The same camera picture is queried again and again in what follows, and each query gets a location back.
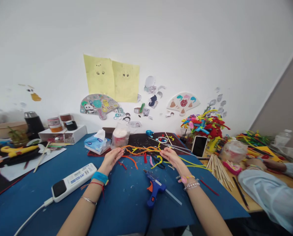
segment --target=pen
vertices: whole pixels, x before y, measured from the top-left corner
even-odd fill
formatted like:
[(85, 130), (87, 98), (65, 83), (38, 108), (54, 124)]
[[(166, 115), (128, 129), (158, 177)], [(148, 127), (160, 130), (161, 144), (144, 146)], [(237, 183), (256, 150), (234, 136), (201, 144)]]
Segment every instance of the pen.
[(244, 197), (244, 195), (243, 195), (243, 193), (242, 193), (242, 191), (241, 191), (241, 188), (239, 187), (239, 185), (238, 185), (238, 183), (237, 183), (235, 177), (233, 177), (233, 180), (234, 180), (234, 182), (235, 182), (235, 184), (236, 184), (236, 187), (237, 187), (237, 189), (238, 189), (238, 191), (239, 191), (239, 194), (241, 195), (241, 197), (242, 197), (242, 199), (243, 199), (243, 201), (244, 201), (244, 203), (245, 203), (247, 209), (249, 210), (249, 206), (248, 206), (248, 204), (247, 204), (247, 202), (246, 202), (246, 199), (245, 199), (245, 197)]

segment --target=bowl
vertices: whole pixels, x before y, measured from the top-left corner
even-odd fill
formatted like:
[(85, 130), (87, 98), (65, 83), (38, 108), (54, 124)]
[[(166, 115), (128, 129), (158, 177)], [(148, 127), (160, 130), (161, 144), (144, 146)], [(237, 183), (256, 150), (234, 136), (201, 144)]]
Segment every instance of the bowl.
[(28, 131), (28, 125), (25, 121), (1, 123), (0, 138), (10, 138), (8, 135), (8, 133), (10, 132), (8, 126), (13, 130), (24, 130), (25, 132)]

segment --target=wooden table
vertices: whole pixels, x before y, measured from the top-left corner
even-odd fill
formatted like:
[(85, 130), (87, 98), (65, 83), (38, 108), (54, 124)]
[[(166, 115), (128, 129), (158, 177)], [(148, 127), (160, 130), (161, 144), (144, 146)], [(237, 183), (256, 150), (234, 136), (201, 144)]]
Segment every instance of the wooden table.
[[(208, 153), (208, 152), (205, 152), (204, 156), (203, 157), (207, 157), (207, 155), (211, 155), (211, 153)], [(202, 160), (201, 161), (204, 165), (206, 165), (208, 163), (208, 161), (204, 161)], [(228, 171), (227, 168), (225, 168), (226, 172), (228, 173), (228, 176), (230, 177), (231, 181), (233, 182), (234, 186), (235, 186), (235, 183), (233, 181), (233, 176), (235, 176), (236, 180), (237, 180), (237, 176), (236, 175), (233, 175), (231, 172)], [(270, 171), (267, 171), (267, 173), (269, 174), (272, 174), (274, 175), (275, 177), (277, 177), (278, 179), (282, 180), (283, 182), (285, 182), (290, 188), (293, 188), (293, 178), (287, 176), (287, 175), (284, 175), (284, 174), (275, 174), (275, 173), (272, 173)], [(258, 212), (258, 211), (263, 211), (263, 209), (261, 208), (261, 206), (259, 206), (244, 190), (243, 188), (241, 187), (241, 190), (242, 190), (242, 193), (244, 194), (245, 196), (245, 199), (248, 203), (248, 206), (249, 206), (249, 210), (246, 208), (244, 202), (243, 202), (243, 199), (241, 197), (241, 195), (239, 194), (239, 191), (238, 189), (236, 188), (232, 188), (232, 191), (230, 191), (230, 189), (226, 188), (228, 190), (228, 192), (242, 205), (242, 207), (249, 213), (253, 213), (253, 212)]]

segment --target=plastic bottle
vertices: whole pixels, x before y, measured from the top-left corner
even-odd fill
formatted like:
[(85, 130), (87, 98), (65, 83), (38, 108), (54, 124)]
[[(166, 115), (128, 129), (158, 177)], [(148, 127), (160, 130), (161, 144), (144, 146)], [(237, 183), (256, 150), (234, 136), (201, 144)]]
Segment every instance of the plastic bottle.
[(275, 142), (274, 144), (276, 146), (285, 146), (288, 141), (290, 141), (291, 139), (291, 133), (292, 131), (291, 130), (288, 130), (288, 129), (285, 129), (284, 132), (281, 132), (281, 133), (278, 133), (276, 136), (275, 136)]

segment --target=blue cutting mat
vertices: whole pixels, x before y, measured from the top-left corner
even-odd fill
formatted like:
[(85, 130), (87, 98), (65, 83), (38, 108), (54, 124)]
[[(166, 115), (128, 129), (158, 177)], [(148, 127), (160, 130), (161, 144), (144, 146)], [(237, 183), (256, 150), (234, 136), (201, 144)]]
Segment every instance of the blue cutting mat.
[[(88, 150), (84, 148), (84, 140), (90, 135), (86, 135), (75, 145), (68, 146), (66, 151), (40, 166), (36, 173), (29, 173), (0, 195), (0, 235), (14, 235), (22, 223), (51, 197), (51, 186), (54, 183), (88, 163), (100, 167), (103, 157), (89, 157)], [(201, 164), (194, 156), (181, 157)], [(149, 214), (146, 202), (150, 197), (146, 188), (150, 182), (143, 169), (151, 170), (151, 166), (149, 161), (144, 164), (143, 157), (133, 159), (137, 162), (138, 170), (127, 158), (120, 159), (127, 170), (118, 164), (113, 168), (105, 190), (105, 200), (101, 195), (88, 235), (109, 236), (144, 232)], [(196, 178), (203, 179), (220, 195), (216, 196), (201, 185), (224, 219), (250, 216), (209, 171), (195, 167), (189, 169)], [(165, 170), (156, 167), (152, 171), (183, 205), (180, 206), (167, 193), (159, 194), (150, 229), (198, 223), (187, 193), (182, 184), (177, 183), (177, 171), (169, 167)], [(21, 236), (56, 235), (83, 192), (84, 190), (77, 189), (61, 202), (52, 203), (45, 211), (41, 210), (23, 228)]]

